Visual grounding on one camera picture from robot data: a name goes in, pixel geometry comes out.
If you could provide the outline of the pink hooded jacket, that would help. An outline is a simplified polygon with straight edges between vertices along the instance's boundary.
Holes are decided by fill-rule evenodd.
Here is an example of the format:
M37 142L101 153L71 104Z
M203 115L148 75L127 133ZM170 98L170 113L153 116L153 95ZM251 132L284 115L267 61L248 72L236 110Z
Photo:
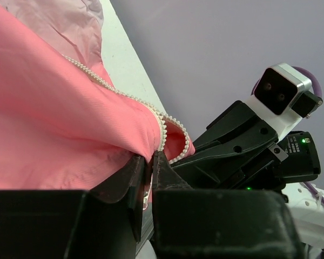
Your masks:
M114 87L100 1L0 1L0 189L90 190L134 155L195 152L184 126Z

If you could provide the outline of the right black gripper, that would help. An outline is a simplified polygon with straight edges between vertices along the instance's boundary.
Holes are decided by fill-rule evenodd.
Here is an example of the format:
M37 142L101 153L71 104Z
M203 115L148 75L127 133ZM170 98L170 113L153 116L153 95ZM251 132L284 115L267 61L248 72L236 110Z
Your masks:
M195 153L171 167L195 189L282 190L277 142L277 132L236 101L193 142Z

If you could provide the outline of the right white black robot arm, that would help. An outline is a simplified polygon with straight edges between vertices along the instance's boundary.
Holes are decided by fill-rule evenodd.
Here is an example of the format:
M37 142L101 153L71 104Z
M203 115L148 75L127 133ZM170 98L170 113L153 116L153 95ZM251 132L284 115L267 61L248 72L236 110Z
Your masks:
M195 153L172 168L195 189L272 190L294 216L306 255L324 258L324 191L311 181L321 172L308 132L280 137L248 105L236 101L194 142Z

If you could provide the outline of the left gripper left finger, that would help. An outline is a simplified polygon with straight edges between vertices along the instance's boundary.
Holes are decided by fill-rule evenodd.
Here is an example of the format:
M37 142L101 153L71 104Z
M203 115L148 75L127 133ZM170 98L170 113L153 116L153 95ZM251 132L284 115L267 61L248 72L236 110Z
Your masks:
M135 258L145 160L92 190L0 190L0 258Z

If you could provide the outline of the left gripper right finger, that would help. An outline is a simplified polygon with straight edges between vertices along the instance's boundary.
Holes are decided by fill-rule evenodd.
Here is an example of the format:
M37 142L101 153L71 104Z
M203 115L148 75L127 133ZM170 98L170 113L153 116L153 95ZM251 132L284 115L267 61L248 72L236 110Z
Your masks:
M193 189L155 152L152 214L157 258L304 258L281 195Z

